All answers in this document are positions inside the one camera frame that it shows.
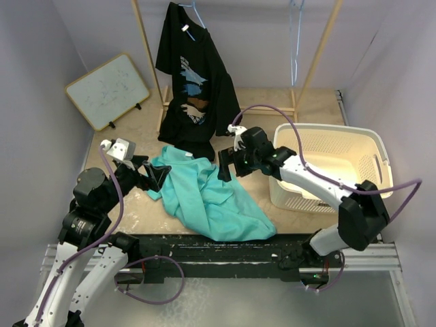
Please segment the teal t shirt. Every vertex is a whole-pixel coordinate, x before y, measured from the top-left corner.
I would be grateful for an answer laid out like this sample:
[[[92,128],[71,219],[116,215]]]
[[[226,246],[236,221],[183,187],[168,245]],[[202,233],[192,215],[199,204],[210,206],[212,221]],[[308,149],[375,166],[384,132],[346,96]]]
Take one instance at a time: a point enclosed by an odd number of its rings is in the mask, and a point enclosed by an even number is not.
[[[220,242],[265,240],[277,233],[245,188],[237,180],[219,180],[219,167],[208,159],[165,146],[151,164],[171,171],[159,191],[148,191],[149,197],[160,200],[187,229]]]

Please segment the black t shirt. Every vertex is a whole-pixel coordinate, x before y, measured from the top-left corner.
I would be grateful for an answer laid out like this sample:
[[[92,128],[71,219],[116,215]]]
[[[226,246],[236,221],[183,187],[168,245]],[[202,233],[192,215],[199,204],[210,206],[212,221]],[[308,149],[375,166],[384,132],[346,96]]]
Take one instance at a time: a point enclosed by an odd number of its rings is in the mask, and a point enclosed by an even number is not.
[[[172,79],[159,141],[214,161],[211,138],[226,134],[240,106],[210,33],[174,2],[168,5],[155,67]]]

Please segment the light blue wire hanger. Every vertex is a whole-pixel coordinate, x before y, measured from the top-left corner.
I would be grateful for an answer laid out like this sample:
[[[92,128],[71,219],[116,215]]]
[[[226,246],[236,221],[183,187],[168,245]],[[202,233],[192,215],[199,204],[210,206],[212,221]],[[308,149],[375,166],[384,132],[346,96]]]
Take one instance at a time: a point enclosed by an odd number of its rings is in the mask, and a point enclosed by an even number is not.
[[[305,0],[289,1],[289,23],[290,23],[290,73],[291,86],[295,87],[298,81],[298,62],[300,54],[300,38],[302,16],[305,8]]]

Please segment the blue hanger of black shirt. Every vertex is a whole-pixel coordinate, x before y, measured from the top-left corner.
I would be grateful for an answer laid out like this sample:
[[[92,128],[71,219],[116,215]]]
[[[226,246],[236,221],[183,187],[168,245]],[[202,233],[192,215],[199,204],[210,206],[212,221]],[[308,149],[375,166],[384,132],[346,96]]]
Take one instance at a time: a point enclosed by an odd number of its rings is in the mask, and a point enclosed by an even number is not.
[[[190,3],[179,3],[179,7],[183,8],[192,23],[183,22],[181,25],[181,31],[189,36],[189,38],[195,42],[196,39],[191,32],[193,25],[199,26],[202,30],[206,30],[206,25],[202,20],[202,17],[197,9],[196,1],[191,1]]]

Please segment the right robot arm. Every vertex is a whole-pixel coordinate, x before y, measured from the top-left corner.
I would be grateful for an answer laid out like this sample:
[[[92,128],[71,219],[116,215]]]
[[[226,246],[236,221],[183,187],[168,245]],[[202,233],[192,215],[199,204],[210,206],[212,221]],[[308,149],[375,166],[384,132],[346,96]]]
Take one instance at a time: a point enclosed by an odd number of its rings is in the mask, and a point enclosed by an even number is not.
[[[319,266],[328,254],[342,249],[365,250],[389,224],[384,201],[371,181],[351,183],[329,177],[304,161],[302,151],[275,147],[261,127],[228,125],[227,134],[234,141],[231,147],[219,152],[220,180],[231,181],[230,165],[234,165],[239,177],[259,170],[308,191],[336,210],[337,224],[315,232],[306,242],[302,256],[308,265]]]

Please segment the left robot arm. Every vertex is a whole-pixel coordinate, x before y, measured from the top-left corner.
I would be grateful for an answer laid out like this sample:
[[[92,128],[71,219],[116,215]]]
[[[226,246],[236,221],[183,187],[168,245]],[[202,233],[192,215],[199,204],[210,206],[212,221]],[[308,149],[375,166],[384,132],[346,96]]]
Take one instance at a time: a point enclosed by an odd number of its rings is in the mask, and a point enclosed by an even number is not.
[[[46,284],[30,314],[16,326],[84,326],[110,280],[123,266],[139,262],[139,240],[114,233],[108,213],[122,206],[123,197],[135,187],[159,191],[171,167],[155,167],[141,155],[132,161],[131,168],[117,163],[109,175],[100,168],[79,174]]]

